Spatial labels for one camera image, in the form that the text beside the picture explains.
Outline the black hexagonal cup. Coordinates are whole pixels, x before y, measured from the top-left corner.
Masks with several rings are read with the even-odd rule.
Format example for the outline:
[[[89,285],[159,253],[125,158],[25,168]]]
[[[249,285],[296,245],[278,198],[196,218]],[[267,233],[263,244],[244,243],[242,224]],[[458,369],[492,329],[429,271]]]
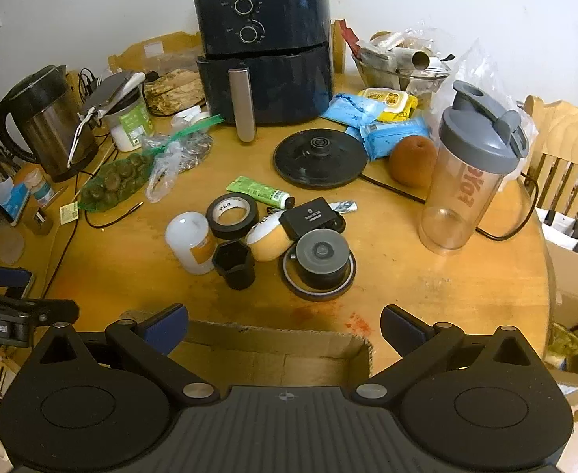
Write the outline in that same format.
[[[212,263],[226,284],[236,291],[242,291],[254,283],[256,274],[252,250],[239,240],[219,244]]]

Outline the black tape roll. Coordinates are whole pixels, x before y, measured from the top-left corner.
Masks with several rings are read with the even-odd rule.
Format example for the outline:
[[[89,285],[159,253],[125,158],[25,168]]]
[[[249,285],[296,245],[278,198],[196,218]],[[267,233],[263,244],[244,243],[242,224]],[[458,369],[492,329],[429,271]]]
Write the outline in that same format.
[[[247,194],[225,193],[208,206],[205,218],[216,238],[240,239],[259,221],[258,204]]]

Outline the amber kapton tape roll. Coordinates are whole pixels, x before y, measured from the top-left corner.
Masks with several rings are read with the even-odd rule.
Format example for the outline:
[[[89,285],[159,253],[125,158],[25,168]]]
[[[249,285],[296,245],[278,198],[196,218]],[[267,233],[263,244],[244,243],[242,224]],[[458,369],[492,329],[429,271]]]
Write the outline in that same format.
[[[298,259],[295,255],[295,246],[292,246],[279,260],[278,269],[283,284],[292,294],[310,302],[328,302],[346,294],[352,287],[356,273],[358,272],[358,263],[352,251],[349,252],[349,261],[341,281],[332,287],[319,288],[313,287],[302,280],[298,275]]]

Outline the shiba dog plush case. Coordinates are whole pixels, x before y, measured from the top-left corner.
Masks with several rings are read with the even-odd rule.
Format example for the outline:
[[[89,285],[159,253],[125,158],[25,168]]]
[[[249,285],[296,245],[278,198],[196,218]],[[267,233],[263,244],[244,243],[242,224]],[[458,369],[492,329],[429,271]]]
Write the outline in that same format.
[[[282,215],[283,210],[267,215],[254,225],[244,238],[256,262],[272,262],[292,246],[293,240],[280,223]]]

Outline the black rectangular box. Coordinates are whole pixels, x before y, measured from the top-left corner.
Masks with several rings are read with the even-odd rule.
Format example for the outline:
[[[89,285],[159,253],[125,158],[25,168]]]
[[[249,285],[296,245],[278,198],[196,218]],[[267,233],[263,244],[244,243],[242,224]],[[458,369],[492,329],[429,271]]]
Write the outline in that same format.
[[[331,229],[343,233],[346,220],[328,205],[324,197],[317,197],[300,206],[285,210],[280,215],[280,225],[292,241],[298,241],[314,229]]]

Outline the green cream tube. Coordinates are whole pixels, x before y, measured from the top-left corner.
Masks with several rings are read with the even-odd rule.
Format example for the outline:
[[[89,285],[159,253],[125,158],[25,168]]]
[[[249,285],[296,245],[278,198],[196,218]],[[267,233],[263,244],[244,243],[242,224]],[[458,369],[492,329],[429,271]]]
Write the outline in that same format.
[[[263,182],[256,182],[247,176],[239,176],[230,182],[226,190],[233,193],[247,194],[254,200],[277,209],[295,207],[295,198],[287,191],[276,189]]]

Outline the steel electric kettle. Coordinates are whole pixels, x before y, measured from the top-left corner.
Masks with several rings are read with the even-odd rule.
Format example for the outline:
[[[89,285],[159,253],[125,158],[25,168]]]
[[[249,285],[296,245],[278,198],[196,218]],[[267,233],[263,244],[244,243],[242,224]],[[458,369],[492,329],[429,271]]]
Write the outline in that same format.
[[[46,65],[0,101],[0,142],[13,155],[41,166],[53,182],[63,182],[87,167],[98,152],[89,127],[74,137],[78,112],[65,65]]]

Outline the clear shaker bottle grey lid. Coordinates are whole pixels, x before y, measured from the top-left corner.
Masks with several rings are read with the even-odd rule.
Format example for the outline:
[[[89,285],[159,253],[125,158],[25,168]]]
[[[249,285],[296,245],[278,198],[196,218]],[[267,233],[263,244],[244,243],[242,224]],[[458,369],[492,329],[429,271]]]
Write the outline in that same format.
[[[438,254],[460,251],[504,177],[528,156],[521,116],[471,83],[453,83],[453,105],[439,126],[439,148],[418,236]]]

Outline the blue wipes pack right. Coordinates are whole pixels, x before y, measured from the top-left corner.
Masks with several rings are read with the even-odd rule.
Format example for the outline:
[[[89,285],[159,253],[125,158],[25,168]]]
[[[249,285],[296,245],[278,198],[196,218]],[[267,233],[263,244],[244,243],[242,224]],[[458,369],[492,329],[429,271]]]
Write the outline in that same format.
[[[388,157],[404,138],[420,136],[429,138],[430,128],[422,117],[400,122],[373,122],[358,128],[348,126],[346,134],[364,147],[369,161]]]

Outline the blue wipes pack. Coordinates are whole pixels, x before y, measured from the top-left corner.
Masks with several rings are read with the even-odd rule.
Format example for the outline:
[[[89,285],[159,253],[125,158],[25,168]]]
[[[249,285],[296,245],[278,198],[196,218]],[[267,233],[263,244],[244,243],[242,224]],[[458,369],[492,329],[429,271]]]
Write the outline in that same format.
[[[338,124],[361,127],[373,123],[386,108],[384,102],[347,93],[336,94],[321,116]]]
[[[364,147],[369,161],[388,157],[404,138],[420,136],[429,138],[430,128],[422,117],[400,122],[373,122],[358,128],[348,126],[346,134]]]

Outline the white tub green label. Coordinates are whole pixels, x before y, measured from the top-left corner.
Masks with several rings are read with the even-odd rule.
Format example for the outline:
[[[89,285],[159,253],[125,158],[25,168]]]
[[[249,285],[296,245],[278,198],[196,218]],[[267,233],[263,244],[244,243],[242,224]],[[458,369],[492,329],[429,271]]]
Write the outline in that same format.
[[[142,137],[154,133],[153,120],[139,88],[121,99],[103,117],[120,152],[128,153],[142,146]]]

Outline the wooden chair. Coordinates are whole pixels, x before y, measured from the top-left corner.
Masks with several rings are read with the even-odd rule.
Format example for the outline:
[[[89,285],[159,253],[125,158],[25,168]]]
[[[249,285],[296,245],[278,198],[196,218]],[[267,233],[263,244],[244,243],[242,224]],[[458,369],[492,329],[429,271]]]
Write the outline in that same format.
[[[524,110],[538,130],[526,170],[539,187],[537,206],[578,220],[578,107],[530,95]]]

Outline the grey power bank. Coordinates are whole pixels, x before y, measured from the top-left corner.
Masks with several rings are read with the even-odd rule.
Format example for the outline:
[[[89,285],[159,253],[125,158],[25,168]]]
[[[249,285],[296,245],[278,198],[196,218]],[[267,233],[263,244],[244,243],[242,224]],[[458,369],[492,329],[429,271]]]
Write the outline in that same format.
[[[80,113],[86,114],[90,108],[99,110],[111,104],[132,76],[131,71],[123,71],[105,78],[84,101]]]

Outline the brown bark slab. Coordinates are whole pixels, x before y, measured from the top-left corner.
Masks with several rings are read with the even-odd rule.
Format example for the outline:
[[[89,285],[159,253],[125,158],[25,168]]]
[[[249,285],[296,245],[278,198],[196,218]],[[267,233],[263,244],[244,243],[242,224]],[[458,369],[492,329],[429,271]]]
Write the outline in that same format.
[[[147,79],[142,94],[155,116],[173,116],[205,101],[199,73],[189,69],[174,69],[152,81]]]

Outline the dark blue air fryer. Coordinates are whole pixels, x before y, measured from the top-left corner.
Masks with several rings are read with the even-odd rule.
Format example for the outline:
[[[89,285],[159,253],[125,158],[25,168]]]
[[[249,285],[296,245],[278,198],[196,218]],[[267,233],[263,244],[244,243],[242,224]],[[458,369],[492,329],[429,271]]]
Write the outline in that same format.
[[[301,124],[333,97],[330,0],[194,0],[211,114],[235,123],[229,72],[245,69],[258,126]]]

